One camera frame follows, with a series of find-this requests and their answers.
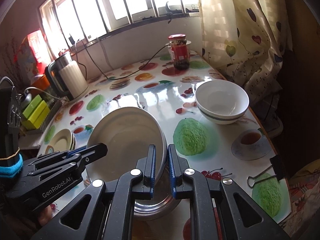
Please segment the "silver bolt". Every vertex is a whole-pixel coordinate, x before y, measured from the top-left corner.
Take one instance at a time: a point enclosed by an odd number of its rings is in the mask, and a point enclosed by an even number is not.
[[[130,174],[132,176],[138,176],[141,173],[141,171],[139,169],[133,169],[130,171]]]
[[[189,169],[186,169],[186,170],[184,171],[184,173],[187,174],[187,175],[193,175],[193,174],[195,174],[195,170],[189,168]]]
[[[94,187],[101,187],[103,184],[103,181],[101,179],[96,179],[94,182],[92,182],[92,186]]]
[[[230,178],[223,178],[222,182],[226,185],[231,185],[232,184],[232,179]]]

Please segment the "balloon pattern curtain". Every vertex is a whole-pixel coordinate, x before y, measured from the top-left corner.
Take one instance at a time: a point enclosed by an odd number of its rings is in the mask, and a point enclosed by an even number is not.
[[[200,0],[203,56],[247,92],[254,105],[276,81],[288,25],[284,0]]]

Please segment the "wall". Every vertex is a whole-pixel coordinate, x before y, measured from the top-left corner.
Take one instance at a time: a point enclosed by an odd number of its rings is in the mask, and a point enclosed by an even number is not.
[[[13,55],[24,37],[40,29],[37,8],[45,0],[16,0],[0,23],[0,75],[9,74],[7,66],[14,65]],[[167,42],[167,37],[185,33],[192,41],[191,49],[201,52],[201,24],[199,17],[174,19],[140,26],[103,40],[111,66],[108,66],[100,44],[88,48],[89,53],[104,71],[150,58]],[[88,78],[100,72],[92,63],[85,50],[79,52],[79,61],[88,67]]]
[[[290,175],[320,158],[319,25],[303,0],[285,0],[293,51],[286,51],[278,81],[284,132],[276,142]]]

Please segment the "fruit print tablecloth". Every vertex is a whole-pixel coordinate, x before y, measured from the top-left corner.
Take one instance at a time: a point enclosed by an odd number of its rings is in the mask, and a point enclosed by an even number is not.
[[[124,77],[141,69],[146,61],[106,73],[109,78]],[[267,180],[250,189],[248,176],[256,176],[270,166],[275,155],[255,117],[247,110],[236,123],[218,125],[205,119],[196,107],[194,92],[203,82],[223,79],[199,55],[191,52],[190,68],[176,70],[170,56],[154,58],[136,74],[110,81],[103,75],[89,81],[90,92],[78,102],[65,104],[44,133],[39,155],[45,153],[51,138],[68,128],[76,138],[76,148],[86,145],[98,122],[111,111],[125,106],[145,109],[159,122],[167,143],[175,143],[180,156],[191,168],[207,177],[228,175],[278,223],[291,212],[286,181]],[[272,169],[262,177],[273,175]],[[70,202],[85,185],[79,184],[55,203],[58,209]],[[182,230],[190,217],[189,203],[182,200],[170,214],[149,221],[158,239],[183,239]]]

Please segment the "red jar lid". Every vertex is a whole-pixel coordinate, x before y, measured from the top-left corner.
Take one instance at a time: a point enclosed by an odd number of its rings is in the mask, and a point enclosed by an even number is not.
[[[186,35],[185,34],[175,34],[175,35],[170,35],[168,37],[169,40],[177,40],[177,39],[182,39],[185,38]]]

